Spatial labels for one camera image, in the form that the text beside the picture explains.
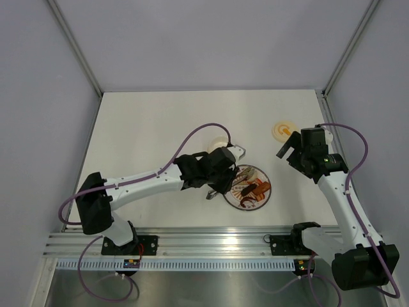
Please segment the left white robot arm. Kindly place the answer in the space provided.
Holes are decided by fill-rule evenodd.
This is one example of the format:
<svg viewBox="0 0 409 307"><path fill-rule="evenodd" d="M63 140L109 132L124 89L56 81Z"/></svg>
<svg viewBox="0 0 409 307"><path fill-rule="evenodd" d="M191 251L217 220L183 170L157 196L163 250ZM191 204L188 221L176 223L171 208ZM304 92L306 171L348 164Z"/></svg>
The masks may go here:
<svg viewBox="0 0 409 307"><path fill-rule="evenodd" d="M236 164L244 156L242 147L227 145L210 153L181 155L152 174L105 179L99 172L92 173L75 197L82 232L101 235L123 254L132 254L139 239L133 224L117 215L116 210L156 194L199 189L204 185L226 194L238 172Z"/></svg>

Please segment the braised pork belly cube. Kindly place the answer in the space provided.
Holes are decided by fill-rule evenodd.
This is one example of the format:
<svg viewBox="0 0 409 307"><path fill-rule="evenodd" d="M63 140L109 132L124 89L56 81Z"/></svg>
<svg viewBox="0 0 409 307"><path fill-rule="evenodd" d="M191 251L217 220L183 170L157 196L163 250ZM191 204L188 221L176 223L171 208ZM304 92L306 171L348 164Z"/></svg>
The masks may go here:
<svg viewBox="0 0 409 307"><path fill-rule="evenodd" d="M257 196L256 196L256 199L257 199L257 201L262 201L262 200L264 200L264 199L265 199L265 194L262 193L262 194L257 195Z"/></svg>

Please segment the metal food tongs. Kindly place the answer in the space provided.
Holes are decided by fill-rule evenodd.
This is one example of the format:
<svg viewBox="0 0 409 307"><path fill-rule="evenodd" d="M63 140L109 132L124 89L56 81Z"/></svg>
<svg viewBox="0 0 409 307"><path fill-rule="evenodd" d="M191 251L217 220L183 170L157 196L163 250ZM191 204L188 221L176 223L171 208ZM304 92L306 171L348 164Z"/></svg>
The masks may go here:
<svg viewBox="0 0 409 307"><path fill-rule="evenodd" d="M216 195L225 195L231 188L240 182L243 182L242 174L248 172L253 167L247 167L240 171L239 167L235 169L229 169L225 175L222 175L221 179L218 179L216 183L209 184L210 190L206 195L206 200L212 200Z"/></svg>

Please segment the white round bun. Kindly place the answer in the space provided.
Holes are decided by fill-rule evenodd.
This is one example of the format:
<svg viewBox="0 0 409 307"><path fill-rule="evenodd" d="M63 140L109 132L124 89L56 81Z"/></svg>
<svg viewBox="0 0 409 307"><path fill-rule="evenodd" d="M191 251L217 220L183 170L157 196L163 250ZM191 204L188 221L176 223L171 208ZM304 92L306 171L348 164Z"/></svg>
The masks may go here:
<svg viewBox="0 0 409 307"><path fill-rule="evenodd" d="M246 181L254 181L257 176L257 171L252 168L248 172L242 174L242 179Z"/></svg>

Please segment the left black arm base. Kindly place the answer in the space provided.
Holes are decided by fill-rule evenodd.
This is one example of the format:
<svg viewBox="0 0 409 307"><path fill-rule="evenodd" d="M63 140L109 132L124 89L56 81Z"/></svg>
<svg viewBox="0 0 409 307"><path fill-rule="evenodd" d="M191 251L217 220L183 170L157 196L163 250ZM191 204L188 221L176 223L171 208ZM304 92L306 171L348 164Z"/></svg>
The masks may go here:
<svg viewBox="0 0 409 307"><path fill-rule="evenodd" d="M129 242L116 246L111 239L104 238L101 254L104 256L156 256L158 239L156 235L138 235L138 243Z"/></svg>

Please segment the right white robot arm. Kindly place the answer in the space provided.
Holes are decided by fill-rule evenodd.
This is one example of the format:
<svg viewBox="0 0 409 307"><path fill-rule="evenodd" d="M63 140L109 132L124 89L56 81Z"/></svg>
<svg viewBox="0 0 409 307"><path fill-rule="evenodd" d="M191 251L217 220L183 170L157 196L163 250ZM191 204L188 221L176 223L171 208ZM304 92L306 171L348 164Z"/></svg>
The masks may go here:
<svg viewBox="0 0 409 307"><path fill-rule="evenodd" d="M382 290L391 283L399 251L386 244L364 212L351 185L352 172L343 157L330 153L324 125L293 132L277 157L292 148L288 164L310 178L327 199L341 231L342 241L326 234L315 222L294 224L284 244L298 255L316 254L331 266L337 286Z"/></svg>

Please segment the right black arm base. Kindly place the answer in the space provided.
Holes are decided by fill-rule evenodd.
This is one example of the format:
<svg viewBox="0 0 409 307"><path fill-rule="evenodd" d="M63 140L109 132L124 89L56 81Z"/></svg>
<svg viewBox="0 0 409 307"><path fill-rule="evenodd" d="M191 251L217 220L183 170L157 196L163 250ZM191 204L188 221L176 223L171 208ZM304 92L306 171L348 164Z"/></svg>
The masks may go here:
<svg viewBox="0 0 409 307"><path fill-rule="evenodd" d="M272 256L311 256L312 251L297 246L291 238L291 235L272 235L263 236L264 243L270 246Z"/></svg>

